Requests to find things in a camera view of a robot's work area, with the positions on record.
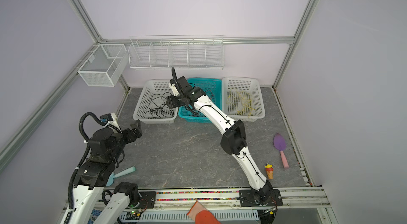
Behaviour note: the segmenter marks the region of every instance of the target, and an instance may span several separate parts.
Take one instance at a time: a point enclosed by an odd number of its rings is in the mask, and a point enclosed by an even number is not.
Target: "orange glove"
[[[210,211],[206,210],[198,201],[192,206],[186,214],[195,224],[221,224]]]

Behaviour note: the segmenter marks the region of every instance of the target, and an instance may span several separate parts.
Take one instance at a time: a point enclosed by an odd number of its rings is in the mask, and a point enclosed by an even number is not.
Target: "wire mesh rack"
[[[223,38],[130,37],[130,68],[144,69],[223,69]]]
[[[99,44],[78,69],[88,86],[115,86],[125,69],[128,52],[123,44]]]

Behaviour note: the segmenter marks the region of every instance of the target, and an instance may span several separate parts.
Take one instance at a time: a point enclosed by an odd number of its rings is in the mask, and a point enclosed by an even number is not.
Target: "pink handle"
[[[281,154],[281,160],[282,160],[282,165],[284,166],[284,169],[290,168],[288,166],[288,162],[287,162],[287,159],[285,158],[284,152],[280,151],[280,154]]]

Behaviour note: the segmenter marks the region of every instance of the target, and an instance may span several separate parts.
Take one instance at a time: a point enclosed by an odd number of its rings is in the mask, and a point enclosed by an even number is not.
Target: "purple spatula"
[[[280,134],[277,133],[277,134],[274,136],[274,147],[275,147],[277,150],[280,151],[281,160],[282,160],[282,165],[284,166],[285,169],[288,169],[288,168],[290,168],[290,167],[288,166],[287,159],[285,158],[285,155],[284,155],[284,152],[283,152],[283,150],[285,150],[286,146],[287,146],[287,145],[285,144],[284,137],[282,137],[282,135],[280,135]]]

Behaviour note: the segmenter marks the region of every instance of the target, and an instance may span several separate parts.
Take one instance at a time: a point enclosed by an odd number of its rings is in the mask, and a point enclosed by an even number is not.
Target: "yellow string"
[[[236,109],[236,112],[239,115],[246,115],[249,118],[250,116],[252,116],[253,111],[255,111],[255,109],[252,108],[252,95],[249,92],[244,92],[244,91],[237,91],[237,97],[232,97],[233,100],[236,100],[236,102],[234,101],[233,103],[231,103],[229,101],[229,98],[232,96],[232,94],[230,94],[230,92],[228,92],[227,95],[227,99],[226,99],[226,103],[228,105],[234,106]]]

